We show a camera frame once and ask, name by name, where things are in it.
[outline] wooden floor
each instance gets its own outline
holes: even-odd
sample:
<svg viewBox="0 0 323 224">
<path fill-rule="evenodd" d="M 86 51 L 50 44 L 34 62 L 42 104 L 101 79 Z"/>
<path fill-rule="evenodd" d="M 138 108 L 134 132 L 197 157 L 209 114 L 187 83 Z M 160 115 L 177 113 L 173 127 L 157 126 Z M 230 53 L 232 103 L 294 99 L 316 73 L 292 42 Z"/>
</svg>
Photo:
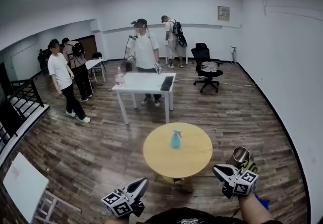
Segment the wooden floor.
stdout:
<svg viewBox="0 0 323 224">
<path fill-rule="evenodd" d="M 107 63 L 104 83 L 94 84 L 95 94 L 83 103 L 92 121 L 81 124 L 65 115 L 65 98 L 55 92 L 49 77 L 40 76 L 36 86 L 50 110 L 35 124 L 16 147 L 1 170 L 0 214 L 12 224 L 24 223 L 2 185 L 8 167 L 20 151 L 46 177 L 49 190 L 80 207 L 82 213 L 59 208 L 53 220 L 57 223 L 103 223 L 108 213 L 100 199 L 114 188 L 139 177 L 150 179 L 143 197 L 146 206 L 140 220 L 173 207 L 191 207 L 214 215 L 231 216 L 237 199 L 228 200 L 211 167 L 225 163 L 233 149 L 249 149 L 258 165 L 260 183 L 257 193 L 269 199 L 270 212 L 284 223 L 306 223 L 306 200 L 302 178 L 289 142 L 274 113 L 256 87 L 234 87 L 220 84 L 218 94 L 197 79 L 195 65 L 175 68 L 174 111 L 171 122 L 185 122 L 202 128 L 213 144 L 213 155 L 207 167 L 193 177 L 193 194 L 171 185 L 153 182 L 153 171 L 146 165 L 142 146 L 147 135 L 165 124 L 164 100 L 134 109 L 131 96 L 124 95 L 130 125 L 123 122 L 116 95 L 111 92 L 114 72 L 120 62 Z M 241 69 L 222 65 L 221 82 L 234 85 L 252 84 Z M 143 99 L 137 95 L 137 104 Z M 131 216 L 131 223 L 138 218 Z"/>
</svg>

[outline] white sneaker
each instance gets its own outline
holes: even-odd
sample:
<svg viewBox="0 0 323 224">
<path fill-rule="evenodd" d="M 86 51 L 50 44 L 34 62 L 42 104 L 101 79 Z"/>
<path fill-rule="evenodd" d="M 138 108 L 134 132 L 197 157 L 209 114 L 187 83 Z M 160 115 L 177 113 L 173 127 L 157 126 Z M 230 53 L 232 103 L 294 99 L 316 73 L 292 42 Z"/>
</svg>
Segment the white sneaker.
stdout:
<svg viewBox="0 0 323 224">
<path fill-rule="evenodd" d="M 144 100 L 141 102 L 141 105 L 147 105 L 150 101 L 150 97 L 145 97 Z"/>
<path fill-rule="evenodd" d="M 66 111 L 65 114 L 68 115 L 68 116 L 71 116 L 71 117 L 75 117 L 76 116 L 76 114 L 73 111 L 71 113 L 69 113 L 69 112 Z"/>
<path fill-rule="evenodd" d="M 76 117 L 77 120 L 79 120 L 82 123 L 89 123 L 91 121 L 91 118 L 89 117 L 85 117 L 84 119 L 79 119 L 78 117 Z"/>
<path fill-rule="evenodd" d="M 159 100 L 155 100 L 155 107 L 160 107 L 160 102 L 159 102 Z"/>
</svg>

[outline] black cap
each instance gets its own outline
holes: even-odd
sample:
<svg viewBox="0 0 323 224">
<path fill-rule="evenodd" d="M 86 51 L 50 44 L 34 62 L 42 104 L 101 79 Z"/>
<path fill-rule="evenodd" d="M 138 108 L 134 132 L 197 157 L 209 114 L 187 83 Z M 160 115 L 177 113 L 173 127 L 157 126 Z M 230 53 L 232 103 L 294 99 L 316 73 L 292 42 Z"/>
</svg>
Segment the black cap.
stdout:
<svg viewBox="0 0 323 224">
<path fill-rule="evenodd" d="M 67 37 L 65 37 L 65 38 L 63 38 L 63 40 L 62 40 L 62 44 L 64 44 L 64 43 L 67 43 L 68 41 L 70 41 Z"/>
<path fill-rule="evenodd" d="M 134 22 L 135 28 L 142 28 L 143 24 L 147 26 L 147 21 L 145 19 L 138 19 Z"/>
<path fill-rule="evenodd" d="M 166 16 L 166 15 L 163 15 L 163 16 L 161 17 L 161 22 L 162 22 L 162 23 L 166 22 L 166 21 L 164 21 L 164 18 L 167 18 L 167 16 Z"/>
</svg>

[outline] shorts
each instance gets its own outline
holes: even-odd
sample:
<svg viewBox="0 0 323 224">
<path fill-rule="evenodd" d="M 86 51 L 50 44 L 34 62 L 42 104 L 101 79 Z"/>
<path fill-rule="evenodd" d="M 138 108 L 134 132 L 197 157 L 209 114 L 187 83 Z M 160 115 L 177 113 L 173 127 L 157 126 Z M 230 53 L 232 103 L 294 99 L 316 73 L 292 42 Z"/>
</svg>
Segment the shorts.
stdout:
<svg viewBox="0 0 323 224">
<path fill-rule="evenodd" d="M 169 59 L 174 59 L 175 55 L 182 57 L 184 50 L 185 48 L 179 44 L 178 40 L 168 40 Z"/>
</svg>

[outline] white t-shirt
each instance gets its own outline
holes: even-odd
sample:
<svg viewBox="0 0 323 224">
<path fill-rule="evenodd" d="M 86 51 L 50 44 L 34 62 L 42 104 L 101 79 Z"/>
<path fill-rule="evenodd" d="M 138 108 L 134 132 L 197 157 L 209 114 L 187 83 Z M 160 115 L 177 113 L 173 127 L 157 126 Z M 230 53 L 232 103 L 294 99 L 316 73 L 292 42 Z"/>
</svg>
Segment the white t-shirt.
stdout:
<svg viewBox="0 0 323 224">
<path fill-rule="evenodd" d="M 170 31 L 170 34 L 168 36 L 168 41 L 175 40 L 175 37 L 173 34 L 174 22 L 175 20 L 173 19 L 170 19 L 170 21 L 165 22 L 166 31 Z"/>
<path fill-rule="evenodd" d="M 138 34 L 137 40 L 130 39 L 128 48 L 134 48 L 136 52 L 136 66 L 144 69 L 152 69 L 156 62 L 154 50 L 159 48 L 156 35 L 148 32 L 144 36 Z"/>
<path fill-rule="evenodd" d="M 69 72 L 66 69 L 67 61 L 64 56 L 59 52 L 58 57 L 51 55 L 48 59 L 48 71 L 49 75 L 55 76 L 59 88 L 66 89 L 72 84 L 72 79 Z"/>
</svg>

